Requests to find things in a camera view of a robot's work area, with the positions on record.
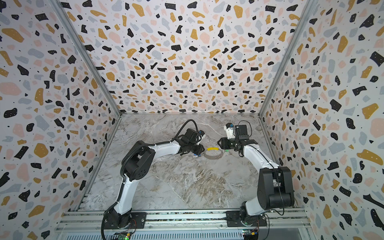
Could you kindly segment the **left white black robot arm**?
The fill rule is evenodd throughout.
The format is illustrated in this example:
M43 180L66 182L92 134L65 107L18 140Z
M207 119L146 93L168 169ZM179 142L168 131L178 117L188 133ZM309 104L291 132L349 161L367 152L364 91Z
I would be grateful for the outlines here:
M122 160L119 194L117 200L104 212L102 228L123 229L132 224L133 198L140 180L149 173L153 160L188 153L199 156L205 151L201 144L204 136L202 130L187 129L185 134L170 141L155 144L136 142Z

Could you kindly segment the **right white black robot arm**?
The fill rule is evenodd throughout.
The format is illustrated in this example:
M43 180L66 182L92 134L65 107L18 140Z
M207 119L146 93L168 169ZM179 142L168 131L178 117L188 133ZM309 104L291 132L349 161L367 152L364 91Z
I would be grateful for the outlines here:
M248 159L259 173L257 196L242 203L240 219L245 225L251 225L259 216L268 211L285 209L295 205L291 170L281 167L271 160L251 139L246 125L228 123L224 126L227 136L218 141L222 150L234 150L240 157Z

